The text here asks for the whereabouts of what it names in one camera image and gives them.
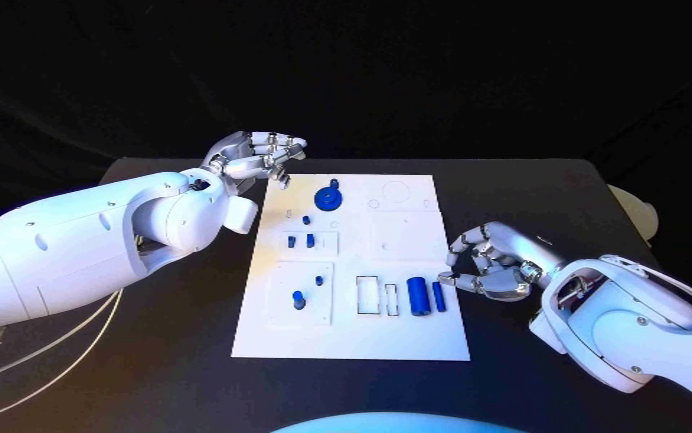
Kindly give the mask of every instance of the robotic hand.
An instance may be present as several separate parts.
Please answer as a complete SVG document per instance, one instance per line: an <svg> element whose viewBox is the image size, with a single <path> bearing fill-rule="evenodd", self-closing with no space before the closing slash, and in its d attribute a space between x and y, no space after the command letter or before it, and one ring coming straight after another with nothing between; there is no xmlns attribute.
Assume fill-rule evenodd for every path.
<svg viewBox="0 0 692 433"><path fill-rule="evenodd" d="M439 283L498 301L543 289L530 331L617 390L632 393L658 375L692 390L692 305L651 281L692 288L614 255L566 262L507 225L490 222L449 245L446 265L471 248L480 276L441 273Z"/></svg>
<svg viewBox="0 0 692 433"><path fill-rule="evenodd" d="M0 326L86 305L201 250L220 226L246 234L255 178L285 189L301 138L236 132L198 168L67 193L0 217Z"/></svg>

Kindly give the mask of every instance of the cable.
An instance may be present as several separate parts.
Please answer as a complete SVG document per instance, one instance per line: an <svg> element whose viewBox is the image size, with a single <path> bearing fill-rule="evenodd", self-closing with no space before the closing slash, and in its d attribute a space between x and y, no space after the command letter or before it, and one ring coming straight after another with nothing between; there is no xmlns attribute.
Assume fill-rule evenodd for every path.
<svg viewBox="0 0 692 433"><path fill-rule="evenodd" d="M105 332L105 329L108 328L108 324L111 323L112 315L115 314L115 310L118 309L118 303L119 303L119 298L122 296L122 290L118 290L112 295L111 298L108 299L106 303L111 301L112 297L116 295L115 298L115 304L112 305L112 310L111 314L108 315L108 319L105 320L103 326L100 328L100 331L98 332L96 337L93 338L93 341L90 342L90 345L87 346L86 350L83 350L82 355L79 358L75 360L75 362L67 366L64 371L28 395L25 395L18 401L15 401L11 405L5 406L2 409L0 409L0 413L4 413L10 408L14 408L17 405L20 405L24 401L31 399L46 388L51 386L51 384L69 373L72 368L79 364L82 361L83 357L89 353L90 349L93 348L95 344L98 343L98 340L100 339L100 336Z"/></svg>
<svg viewBox="0 0 692 433"><path fill-rule="evenodd" d="M44 351L47 351L54 345L57 345L63 340L66 340L93 320L93 318L100 314L103 311L105 307L109 305L111 301L113 300L115 296L118 294L118 291L111 295L111 297L105 300L103 304L98 308L98 310L93 312L93 314L82 321L79 325L75 326L75 328L64 333L51 343L49 343L40 350L36 350L30 355L25 355L23 358L20 358L17 361L11 362L8 365L4 365L0 368L0 373L2 371L7 371L10 368L14 368L17 365L20 365L24 361L30 360L34 356L40 355Z"/></svg>

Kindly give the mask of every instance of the dark table surface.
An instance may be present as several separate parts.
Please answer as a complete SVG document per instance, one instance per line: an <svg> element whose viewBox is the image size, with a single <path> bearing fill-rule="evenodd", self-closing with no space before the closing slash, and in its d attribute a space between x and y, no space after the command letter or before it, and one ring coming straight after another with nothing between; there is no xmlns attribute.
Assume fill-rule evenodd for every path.
<svg viewBox="0 0 692 433"><path fill-rule="evenodd" d="M197 165L126 158L102 181ZM615 253L657 267L581 160L307 159L289 171L431 174L449 240L500 220L547 238L569 259ZM259 205L263 192L258 182L246 194ZM503 304L458 292L470 362L230 358L256 224L246 236L222 230L198 254L126 287L95 349L51 388L0 415L1 431L253 432L363 411L435 413L527 431L690 430L681 387L655 378L625 395L533 336L537 293ZM11 325L0 364L54 339L98 304ZM0 408L69 365L102 320L1 375Z"/></svg>

